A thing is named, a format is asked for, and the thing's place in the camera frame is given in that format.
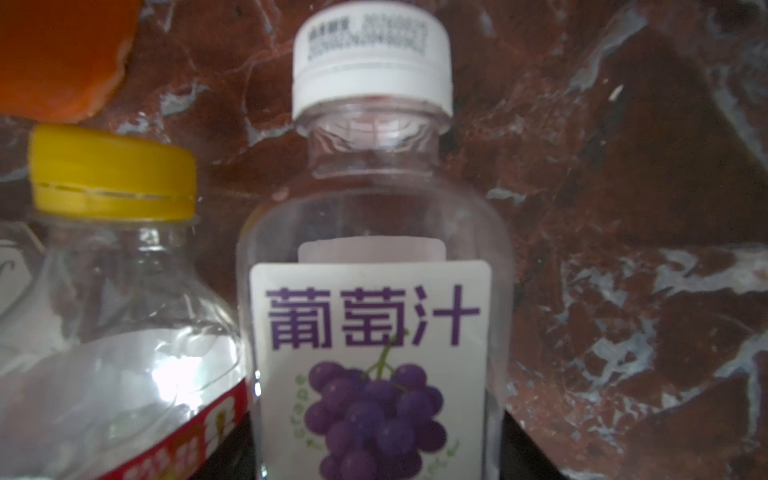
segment bottle with white cap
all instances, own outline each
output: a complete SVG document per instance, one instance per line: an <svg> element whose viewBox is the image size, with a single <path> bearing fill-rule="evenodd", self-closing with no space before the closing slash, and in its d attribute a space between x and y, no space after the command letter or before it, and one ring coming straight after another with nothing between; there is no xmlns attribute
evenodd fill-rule
<svg viewBox="0 0 768 480"><path fill-rule="evenodd" d="M257 478L496 480L515 262L501 218L439 167L448 34L348 2L293 55L308 168L237 248Z"/></svg>

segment brown marble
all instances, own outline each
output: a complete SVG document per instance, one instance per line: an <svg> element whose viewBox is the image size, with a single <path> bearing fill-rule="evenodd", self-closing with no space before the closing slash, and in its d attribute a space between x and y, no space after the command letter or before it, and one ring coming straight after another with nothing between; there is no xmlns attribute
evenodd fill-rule
<svg viewBox="0 0 768 480"><path fill-rule="evenodd" d="M191 149L194 250L234 299L244 217L304 167L292 37L309 0L150 0L87 125ZM519 254L508 410L566 475L768 477L763 0L423 0L452 36L445 168ZM0 118L0 215L31 124Z"/></svg>

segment orange object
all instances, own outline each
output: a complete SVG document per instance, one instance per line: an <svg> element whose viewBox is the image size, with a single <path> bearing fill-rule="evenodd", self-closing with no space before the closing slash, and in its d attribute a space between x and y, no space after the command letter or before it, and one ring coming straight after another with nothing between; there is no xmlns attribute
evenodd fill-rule
<svg viewBox="0 0 768 480"><path fill-rule="evenodd" d="M0 114L76 122L125 73L141 0L0 0Z"/></svg>

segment bunch of grapes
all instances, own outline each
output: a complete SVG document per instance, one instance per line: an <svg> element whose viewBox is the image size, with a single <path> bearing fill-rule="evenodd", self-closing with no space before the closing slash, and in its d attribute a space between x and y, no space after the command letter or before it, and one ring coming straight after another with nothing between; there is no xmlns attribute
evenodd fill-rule
<svg viewBox="0 0 768 480"><path fill-rule="evenodd" d="M401 365L389 379L321 362L310 385L321 395L304 415L306 427L326 437L330 455L320 464L324 480L401 480L422 469L421 452L445 446L445 428L433 417L442 409L424 369Z"/></svg>

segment plastic bottle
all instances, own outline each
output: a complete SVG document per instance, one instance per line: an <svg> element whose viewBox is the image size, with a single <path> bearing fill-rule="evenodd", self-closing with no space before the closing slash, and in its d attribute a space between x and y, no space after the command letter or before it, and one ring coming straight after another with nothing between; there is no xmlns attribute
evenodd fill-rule
<svg viewBox="0 0 768 480"><path fill-rule="evenodd" d="M237 250L257 478L497 480L515 265L497 213L439 168L447 32L402 3L319 12L293 117L309 167Z"/></svg>
<svg viewBox="0 0 768 480"><path fill-rule="evenodd" d="M189 478L247 410L230 310L187 258L194 158L42 125L29 160L48 249L0 318L0 478Z"/></svg>

